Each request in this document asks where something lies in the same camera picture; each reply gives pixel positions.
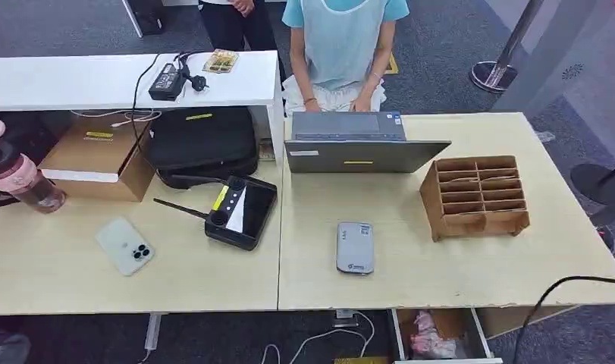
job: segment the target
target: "cardboard box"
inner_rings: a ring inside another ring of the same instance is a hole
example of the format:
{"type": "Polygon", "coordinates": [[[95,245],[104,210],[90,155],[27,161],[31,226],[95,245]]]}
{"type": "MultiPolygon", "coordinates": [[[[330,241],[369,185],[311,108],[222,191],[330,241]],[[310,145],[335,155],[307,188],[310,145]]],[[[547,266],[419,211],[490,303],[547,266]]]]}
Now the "cardboard box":
{"type": "Polygon", "coordinates": [[[488,234],[515,237],[530,225],[512,155],[438,159],[420,193],[433,241],[488,234]]]}
{"type": "MultiPolygon", "coordinates": [[[[72,197],[142,201],[155,173],[136,147],[133,127],[111,124],[123,115],[74,117],[73,126],[39,165],[43,174],[72,197]]],[[[148,123],[136,122],[146,148],[148,123]]]]}

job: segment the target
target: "power adapter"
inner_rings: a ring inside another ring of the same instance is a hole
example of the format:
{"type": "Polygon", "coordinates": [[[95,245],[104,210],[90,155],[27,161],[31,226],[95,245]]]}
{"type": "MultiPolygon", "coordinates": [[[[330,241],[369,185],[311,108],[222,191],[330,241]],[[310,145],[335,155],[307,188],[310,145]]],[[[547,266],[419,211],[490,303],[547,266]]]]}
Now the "power adapter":
{"type": "Polygon", "coordinates": [[[186,79],[172,63],[165,64],[149,89],[151,99],[175,101],[182,92],[185,81],[186,79]]]}

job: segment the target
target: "gray carpet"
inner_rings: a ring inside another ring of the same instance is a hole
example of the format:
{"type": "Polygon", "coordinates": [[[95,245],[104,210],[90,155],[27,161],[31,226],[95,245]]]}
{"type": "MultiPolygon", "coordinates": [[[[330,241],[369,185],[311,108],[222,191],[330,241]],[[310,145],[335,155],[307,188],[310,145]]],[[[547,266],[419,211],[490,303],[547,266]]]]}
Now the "gray carpet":
{"type": "MultiPolygon", "coordinates": [[[[397,25],[398,75],[386,76],[383,109],[404,114],[487,111],[496,96],[468,80],[477,61],[496,58],[510,31],[482,0],[409,0],[411,15],[397,25]]],[[[289,32],[280,22],[283,5],[269,5],[281,57],[289,67],[289,32]]],[[[0,0],[0,57],[103,55],[210,50],[195,7],[168,9],[168,29],[139,39],[118,0],[0,0]]],[[[519,54],[517,64],[525,55],[519,54]]],[[[566,180],[583,162],[615,161],[573,111],[558,99],[531,120],[557,138],[545,144],[566,180]]],[[[577,195],[587,212],[600,206],[577,195]]],[[[615,224],[610,227],[615,236],[615,224]]],[[[382,327],[369,354],[390,352],[382,327]]],[[[143,355],[145,315],[32,316],[21,324],[33,342],[31,363],[130,363],[143,355]]],[[[300,342],[329,328],[326,312],[218,313],[166,316],[159,349],[149,362],[259,362],[268,342],[281,345],[288,362],[300,342]]],[[[524,363],[615,363],[615,306],[586,307],[532,326],[523,345],[524,363]]],[[[330,362],[360,349],[356,337],[314,342],[303,362],[330,362]]],[[[513,334],[491,340],[510,358],[513,334]]]]}

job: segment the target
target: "stanchion post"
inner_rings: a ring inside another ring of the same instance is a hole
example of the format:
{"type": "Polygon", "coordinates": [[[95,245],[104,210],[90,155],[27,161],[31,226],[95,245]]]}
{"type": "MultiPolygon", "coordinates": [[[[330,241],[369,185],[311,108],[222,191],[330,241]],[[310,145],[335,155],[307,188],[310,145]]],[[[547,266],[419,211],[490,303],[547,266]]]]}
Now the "stanchion post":
{"type": "Polygon", "coordinates": [[[529,0],[497,62],[482,61],[472,67],[470,80],[477,87],[490,93],[503,93],[508,89],[517,77],[517,69],[510,65],[510,61],[542,4],[544,0],[529,0]]]}

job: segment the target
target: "white phone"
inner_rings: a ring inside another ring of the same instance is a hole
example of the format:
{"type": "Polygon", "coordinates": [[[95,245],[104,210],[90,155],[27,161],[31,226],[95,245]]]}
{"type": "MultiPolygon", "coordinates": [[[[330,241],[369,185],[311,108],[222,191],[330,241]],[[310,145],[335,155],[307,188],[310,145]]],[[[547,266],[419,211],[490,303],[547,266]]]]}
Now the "white phone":
{"type": "Polygon", "coordinates": [[[153,247],[126,218],[116,218],[95,235],[121,274],[130,276],[153,258],[153,247]]]}

